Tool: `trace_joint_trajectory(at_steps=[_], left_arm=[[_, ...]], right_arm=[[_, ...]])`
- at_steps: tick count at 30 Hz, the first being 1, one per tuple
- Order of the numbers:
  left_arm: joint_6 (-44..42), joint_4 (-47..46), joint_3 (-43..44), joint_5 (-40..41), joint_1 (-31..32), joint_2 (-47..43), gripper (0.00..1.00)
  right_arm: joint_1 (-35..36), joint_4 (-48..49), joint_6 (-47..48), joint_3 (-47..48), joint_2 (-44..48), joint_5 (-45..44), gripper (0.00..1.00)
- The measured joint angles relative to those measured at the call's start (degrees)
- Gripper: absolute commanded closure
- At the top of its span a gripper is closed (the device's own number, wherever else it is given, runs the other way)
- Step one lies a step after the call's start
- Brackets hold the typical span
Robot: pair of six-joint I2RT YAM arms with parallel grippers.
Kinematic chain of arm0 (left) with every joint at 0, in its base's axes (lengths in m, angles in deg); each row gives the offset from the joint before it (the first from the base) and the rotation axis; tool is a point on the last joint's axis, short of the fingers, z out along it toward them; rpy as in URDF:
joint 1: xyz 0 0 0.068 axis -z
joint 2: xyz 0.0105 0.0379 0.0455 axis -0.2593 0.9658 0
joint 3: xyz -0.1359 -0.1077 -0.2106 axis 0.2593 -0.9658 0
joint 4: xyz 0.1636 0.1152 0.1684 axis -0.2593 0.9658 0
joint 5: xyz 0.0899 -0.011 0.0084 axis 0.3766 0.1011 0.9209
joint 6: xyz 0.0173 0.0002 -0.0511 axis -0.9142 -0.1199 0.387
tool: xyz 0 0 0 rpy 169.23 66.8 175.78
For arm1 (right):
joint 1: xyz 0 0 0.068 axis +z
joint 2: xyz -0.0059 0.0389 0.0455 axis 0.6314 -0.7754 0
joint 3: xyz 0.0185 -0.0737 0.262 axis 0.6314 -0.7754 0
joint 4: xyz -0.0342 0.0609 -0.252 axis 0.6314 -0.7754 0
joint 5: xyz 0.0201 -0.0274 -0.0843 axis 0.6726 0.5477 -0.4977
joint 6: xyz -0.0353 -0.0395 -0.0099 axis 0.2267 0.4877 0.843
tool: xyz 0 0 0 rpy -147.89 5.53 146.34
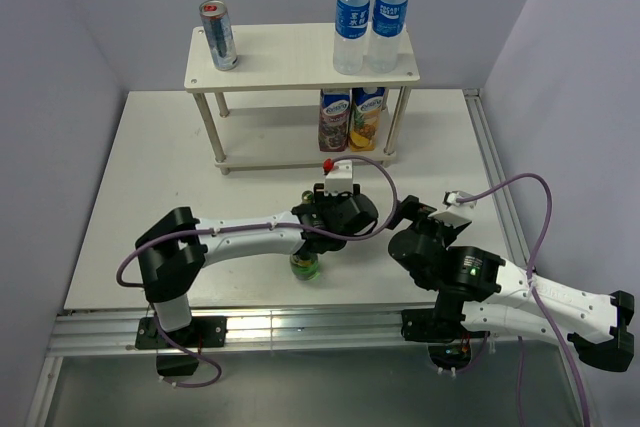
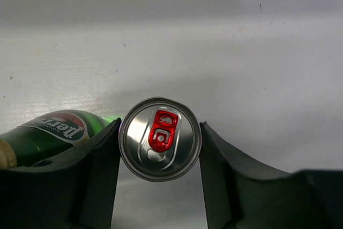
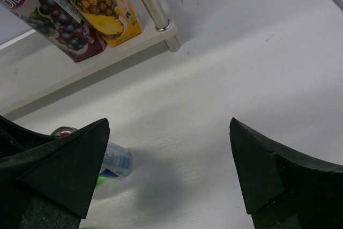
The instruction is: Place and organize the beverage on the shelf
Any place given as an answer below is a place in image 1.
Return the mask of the silver drink can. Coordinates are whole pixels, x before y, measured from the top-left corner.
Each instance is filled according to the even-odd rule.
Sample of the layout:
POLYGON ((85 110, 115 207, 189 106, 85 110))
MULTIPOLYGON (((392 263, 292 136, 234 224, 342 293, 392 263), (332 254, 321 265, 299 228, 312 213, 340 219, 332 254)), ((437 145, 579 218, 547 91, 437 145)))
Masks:
POLYGON ((224 2, 208 0, 199 6, 199 15, 214 66, 221 71, 233 69, 238 55, 228 9, 224 2))

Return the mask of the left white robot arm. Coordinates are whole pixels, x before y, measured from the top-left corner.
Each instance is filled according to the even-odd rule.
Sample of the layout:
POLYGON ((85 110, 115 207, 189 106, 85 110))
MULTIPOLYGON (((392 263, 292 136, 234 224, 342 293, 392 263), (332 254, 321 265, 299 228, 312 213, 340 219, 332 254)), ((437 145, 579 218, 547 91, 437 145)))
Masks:
POLYGON ((173 209, 135 243, 142 287, 155 311, 159 335, 172 346, 193 338, 188 292, 203 268, 282 254, 296 273, 310 275, 321 254, 343 249, 349 238, 370 234, 377 223, 377 208, 358 185, 327 195, 316 184, 309 200, 265 218, 205 220, 189 207, 173 209))

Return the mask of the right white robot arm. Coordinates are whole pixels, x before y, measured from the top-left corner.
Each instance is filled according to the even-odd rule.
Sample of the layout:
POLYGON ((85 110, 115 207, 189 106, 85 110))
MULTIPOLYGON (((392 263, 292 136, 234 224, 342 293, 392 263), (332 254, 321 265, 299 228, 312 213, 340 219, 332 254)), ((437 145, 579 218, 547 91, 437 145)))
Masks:
POLYGON ((393 235, 388 253, 418 287, 437 295, 430 308, 402 312, 403 338, 449 343, 491 333, 566 341, 584 364, 626 371, 634 357, 628 330, 634 297, 574 289, 481 248, 455 245, 471 223, 470 212, 455 204, 439 211, 415 196, 398 203, 390 225, 410 224, 393 235))

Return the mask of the blue-label water bottle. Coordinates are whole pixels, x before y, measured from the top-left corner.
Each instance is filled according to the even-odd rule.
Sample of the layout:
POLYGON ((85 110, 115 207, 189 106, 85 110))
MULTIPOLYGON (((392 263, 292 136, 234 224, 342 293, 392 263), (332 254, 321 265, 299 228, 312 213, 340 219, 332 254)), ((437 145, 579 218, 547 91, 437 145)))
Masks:
POLYGON ((333 66, 337 72, 354 75, 361 70, 369 13, 370 0, 336 0, 333 66))
POLYGON ((400 37, 405 27, 408 0, 375 0, 367 57, 378 73, 391 72, 397 64, 400 37))

